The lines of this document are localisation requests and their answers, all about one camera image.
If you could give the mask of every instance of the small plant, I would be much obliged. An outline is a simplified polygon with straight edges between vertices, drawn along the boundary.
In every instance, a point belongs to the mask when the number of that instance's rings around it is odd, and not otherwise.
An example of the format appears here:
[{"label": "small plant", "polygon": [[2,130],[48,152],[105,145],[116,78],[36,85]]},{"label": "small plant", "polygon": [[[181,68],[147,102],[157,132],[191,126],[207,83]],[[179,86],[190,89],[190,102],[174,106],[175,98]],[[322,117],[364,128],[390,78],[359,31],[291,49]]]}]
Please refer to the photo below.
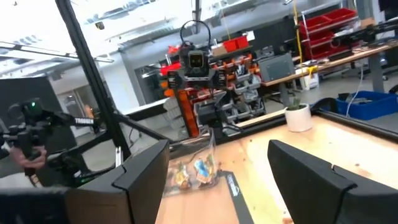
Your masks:
[{"label": "small plant", "polygon": [[287,110],[289,111],[295,111],[295,110],[300,110],[306,107],[303,104],[300,104],[300,98],[294,98],[293,103],[287,107]]}]

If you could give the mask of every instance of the gray box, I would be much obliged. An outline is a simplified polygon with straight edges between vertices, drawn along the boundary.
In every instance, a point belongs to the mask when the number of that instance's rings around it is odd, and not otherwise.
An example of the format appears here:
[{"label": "gray box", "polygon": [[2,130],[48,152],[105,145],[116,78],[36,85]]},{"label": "gray box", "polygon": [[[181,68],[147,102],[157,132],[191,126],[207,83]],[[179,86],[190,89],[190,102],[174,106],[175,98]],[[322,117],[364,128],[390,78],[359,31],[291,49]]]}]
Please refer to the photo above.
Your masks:
[{"label": "gray box", "polygon": [[260,59],[258,64],[264,82],[278,80],[295,74],[293,59],[289,53],[272,58]]}]

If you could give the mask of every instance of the workbench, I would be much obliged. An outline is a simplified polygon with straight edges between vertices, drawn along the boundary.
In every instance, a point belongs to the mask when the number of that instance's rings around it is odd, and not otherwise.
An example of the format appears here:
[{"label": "workbench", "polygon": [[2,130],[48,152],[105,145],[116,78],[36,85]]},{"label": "workbench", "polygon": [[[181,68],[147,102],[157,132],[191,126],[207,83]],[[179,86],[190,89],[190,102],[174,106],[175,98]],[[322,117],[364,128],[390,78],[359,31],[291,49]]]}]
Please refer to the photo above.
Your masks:
[{"label": "workbench", "polygon": [[[282,113],[267,114],[239,125]],[[231,172],[236,182],[220,178],[213,188],[163,198],[156,224],[281,224],[286,207],[267,158],[271,139],[398,189],[397,144],[320,116],[312,118],[313,128],[303,133],[291,133],[282,125],[217,146],[215,154],[220,169]],[[231,184],[238,194],[230,193]]]},{"label": "workbench", "polygon": [[[373,83],[373,90],[377,92],[384,93],[384,84],[383,84],[383,72],[380,64],[380,53],[389,50],[391,48],[397,47],[398,45],[382,45],[380,47],[375,47],[372,49],[368,50],[360,50],[360,51],[355,51],[353,50],[354,54],[352,56],[342,58],[339,60],[332,61],[330,63],[326,63],[325,65],[319,65],[317,72],[320,72],[322,70],[326,70],[328,68],[333,68],[337,67],[340,65],[344,65],[347,63],[355,62],[357,60],[363,59],[363,58],[369,58],[369,69],[371,71],[370,77],[372,78],[372,83]],[[291,74],[287,77],[280,78],[278,80],[273,80],[270,82],[262,83],[263,86],[272,86],[272,85],[279,85],[279,91],[280,91],[280,97],[282,99],[282,102],[284,106],[288,106],[291,104],[290,99],[289,99],[289,94],[287,91],[287,88],[285,86],[285,82],[291,82],[297,78],[302,78],[306,75],[309,75],[308,71],[306,68],[299,68],[296,70],[295,74]]]}]

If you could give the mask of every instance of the gray floor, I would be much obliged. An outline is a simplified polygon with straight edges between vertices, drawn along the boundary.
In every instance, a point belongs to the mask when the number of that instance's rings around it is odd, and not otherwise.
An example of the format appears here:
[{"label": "gray floor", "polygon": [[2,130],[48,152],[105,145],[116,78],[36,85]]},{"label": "gray floor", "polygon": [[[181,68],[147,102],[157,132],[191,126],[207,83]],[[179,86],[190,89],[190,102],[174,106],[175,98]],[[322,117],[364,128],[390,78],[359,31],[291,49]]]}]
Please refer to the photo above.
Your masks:
[{"label": "gray floor", "polygon": [[[390,75],[389,78],[390,79],[388,82],[384,82],[386,91],[388,91],[392,86],[398,84],[398,75]],[[297,96],[299,96],[304,103],[314,103],[325,97],[335,98],[339,93],[355,92],[358,89],[358,85],[358,77],[341,78],[341,76],[334,76],[324,79],[318,88],[314,88],[303,93],[297,93]],[[363,80],[360,90],[372,89],[370,77],[367,77],[365,80]],[[279,103],[275,103],[273,101],[266,102],[266,110],[268,113],[279,111],[281,109],[283,109],[283,106]],[[398,114],[382,117],[369,122],[377,126],[386,125],[387,127],[398,131]],[[186,133],[184,133],[183,130],[176,131],[170,128],[163,115],[160,115],[158,118],[153,120],[153,122],[148,122],[145,125],[147,127],[151,127],[152,129],[156,129],[159,133],[164,134],[172,139],[183,138],[186,136]],[[92,138],[92,136],[86,135],[78,138],[77,141],[82,142],[90,138]],[[131,151],[133,154],[137,154],[155,142],[155,140],[148,136],[135,138],[135,144],[131,148]],[[104,142],[86,152],[83,156],[86,159],[89,168],[93,170],[99,170],[108,167],[114,162],[113,143],[111,141]]]}]

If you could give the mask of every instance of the glass door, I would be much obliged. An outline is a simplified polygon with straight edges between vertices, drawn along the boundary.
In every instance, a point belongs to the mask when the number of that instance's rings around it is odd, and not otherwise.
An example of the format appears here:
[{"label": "glass door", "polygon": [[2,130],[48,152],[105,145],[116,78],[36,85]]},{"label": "glass door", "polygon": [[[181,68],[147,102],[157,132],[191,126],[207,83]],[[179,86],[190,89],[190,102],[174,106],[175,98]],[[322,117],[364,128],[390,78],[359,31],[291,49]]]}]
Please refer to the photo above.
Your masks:
[{"label": "glass door", "polygon": [[[80,102],[74,91],[58,95],[57,97],[61,104],[62,110],[65,113],[79,118],[86,117],[84,108],[82,107],[82,103]],[[82,136],[84,134],[90,133],[91,131],[90,127],[71,126],[71,129],[75,137]]]}]

